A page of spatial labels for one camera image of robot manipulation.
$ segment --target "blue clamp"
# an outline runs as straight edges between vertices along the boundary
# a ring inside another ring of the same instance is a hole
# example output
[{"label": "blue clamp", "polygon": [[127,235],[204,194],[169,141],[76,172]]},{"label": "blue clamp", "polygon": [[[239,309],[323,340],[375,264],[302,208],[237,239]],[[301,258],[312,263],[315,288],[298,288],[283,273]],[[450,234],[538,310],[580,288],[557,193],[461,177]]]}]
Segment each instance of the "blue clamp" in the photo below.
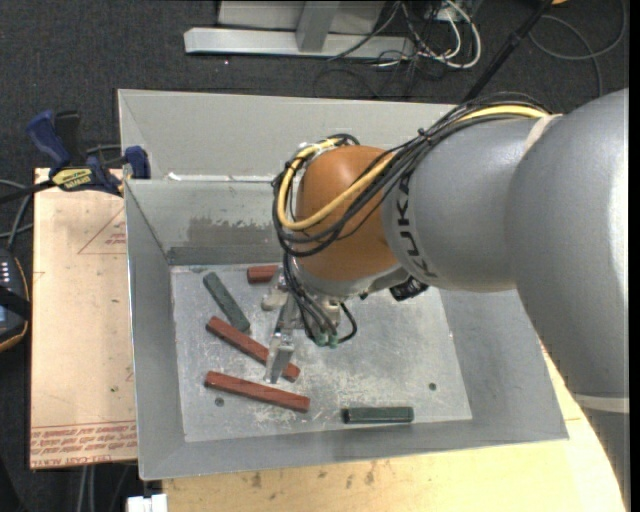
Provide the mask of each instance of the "blue clamp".
[{"label": "blue clamp", "polygon": [[[45,110],[27,125],[27,135],[36,147],[53,159],[49,170],[49,181],[62,190],[97,190],[108,194],[122,195],[122,180],[109,172],[95,156],[89,156],[84,166],[70,166],[71,155],[56,133],[51,110]],[[124,162],[131,172],[127,177],[148,179],[151,177],[149,160],[140,146],[125,150]]]}]

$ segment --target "wooden board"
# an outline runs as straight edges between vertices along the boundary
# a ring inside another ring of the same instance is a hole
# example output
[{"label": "wooden board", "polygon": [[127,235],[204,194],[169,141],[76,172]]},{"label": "wooden board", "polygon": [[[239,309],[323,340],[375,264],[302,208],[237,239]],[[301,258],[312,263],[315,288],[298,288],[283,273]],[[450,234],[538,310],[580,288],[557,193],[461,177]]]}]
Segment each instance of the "wooden board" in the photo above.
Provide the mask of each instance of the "wooden board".
[{"label": "wooden board", "polygon": [[134,460],[124,202],[58,188],[34,201],[29,465]]}]

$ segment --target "gray robot arm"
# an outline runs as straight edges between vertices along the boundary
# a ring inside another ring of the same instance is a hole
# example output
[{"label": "gray robot arm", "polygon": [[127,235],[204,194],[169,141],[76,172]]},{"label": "gray robot arm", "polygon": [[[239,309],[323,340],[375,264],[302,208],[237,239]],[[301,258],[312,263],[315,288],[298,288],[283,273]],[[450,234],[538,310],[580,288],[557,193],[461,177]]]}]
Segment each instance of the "gray robot arm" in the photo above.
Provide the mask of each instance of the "gray robot arm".
[{"label": "gray robot arm", "polygon": [[567,387],[629,480],[628,90],[566,116],[450,137],[384,204],[421,282],[517,288]]}]

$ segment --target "dark green block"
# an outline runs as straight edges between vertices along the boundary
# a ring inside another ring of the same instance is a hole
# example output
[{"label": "dark green block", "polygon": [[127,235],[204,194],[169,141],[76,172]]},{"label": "dark green block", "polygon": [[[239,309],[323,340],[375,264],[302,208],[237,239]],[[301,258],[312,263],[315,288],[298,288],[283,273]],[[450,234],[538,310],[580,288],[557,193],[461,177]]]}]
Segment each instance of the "dark green block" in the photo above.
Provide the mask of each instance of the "dark green block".
[{"label": "dark green block", "polygon": [[342,410],[345,423],[411,423],[413,407],[352,407]]},{"label": "dark green block", "polygon": [[238,306],[238,303],[229,293],[227,287],[220,281],[218,274],[211,272],[204,276],[202,282],[222,312],[226,315],[229,323],[239,331],[248,333],[249,329],[251,329],[249,320],[244,316],[240,306]]}]

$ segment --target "black carpet floor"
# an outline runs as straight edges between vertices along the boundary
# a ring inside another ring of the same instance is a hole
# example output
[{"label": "black carpet floor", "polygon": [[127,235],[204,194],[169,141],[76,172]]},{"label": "black carpet floor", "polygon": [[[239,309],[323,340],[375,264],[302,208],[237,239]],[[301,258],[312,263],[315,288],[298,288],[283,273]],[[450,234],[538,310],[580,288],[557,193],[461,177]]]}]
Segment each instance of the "black carpet floor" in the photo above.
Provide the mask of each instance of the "black carpet floor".
[{"label": "black carpet floor", "polygon": [[[628,87],[630,0],[569,0],[551,14],[578,29],[598,50],[616,40],[622,2],[627,12],[624,37],[596,63],[559,60],[525,39],[484,92],[524,92],[556,112],[568,112],[599,94]],[[536,5],[537,0],[484,0],[475,17],[483,41],[479,64],[446,73],[440,66],[424,65],[411,75],[347,60],[187,56],[183,33],[212,25],[215,2],[1,0],[0,178],[28,184],[34,167],[48,165],[24,131],[44,109],[78,110],[87,147],[117,142],[120,88],[457,103]],[[584,42],[557,22],[543,19],[534,33],[555,51],[587,52]],[[11,227],[18,206],[0,206],[0,231]],[[25,222],[31,217],[29,211]],[[20,235],[14,252],[29,276],[32,249],[31,232]],[[27,338],[0,353],[0,512],[12,512],[21,503],[33,512],[75,510],[82,469],[32,472],[27,466],[29,351]],[[96,470],[99,512],[107,510],[125,470],[118,465]],[[141,492],[135,473],[128,471],[123,493]]]}]

